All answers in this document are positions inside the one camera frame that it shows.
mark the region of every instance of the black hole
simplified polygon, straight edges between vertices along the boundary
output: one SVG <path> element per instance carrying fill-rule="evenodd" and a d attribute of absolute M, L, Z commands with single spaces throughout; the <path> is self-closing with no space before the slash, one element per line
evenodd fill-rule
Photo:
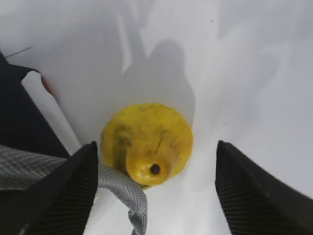
<path fill-rule="evenodd" d="M 161 171 L 161 168 L 159 167 L 159 165 L 157 164 L 154 164 L 151 168 L 150 168 L 150 171 L 152 174 L 154 175 L 158 175 Z"/>

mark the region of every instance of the yellow object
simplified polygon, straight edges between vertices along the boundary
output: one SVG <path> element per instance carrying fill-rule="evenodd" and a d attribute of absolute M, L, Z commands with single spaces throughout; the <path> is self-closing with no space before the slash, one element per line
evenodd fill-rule
<path fill-rule="evenodd" d="M 101 139 L 105 165 L 129 174 L 143 188 L 179 174 L 193 144 L 185 119 L 159 103 L 124 108 L 108 122 Z"/>

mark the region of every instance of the gray fabric strap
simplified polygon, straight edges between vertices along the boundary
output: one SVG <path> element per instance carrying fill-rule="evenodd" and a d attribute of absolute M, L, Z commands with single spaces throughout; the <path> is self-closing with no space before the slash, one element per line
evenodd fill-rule
<path fill-rule="evenodd" d="M 27 189 L 65 161 L 0 145 L 0 190 Z M 99 166 L 98 174 L 98 187 L 110 190 L 130 209 L 128 216 L 134 227 L 132 235 L 145 235 L 148 204 L 140 185 L 104 165 Z"/>

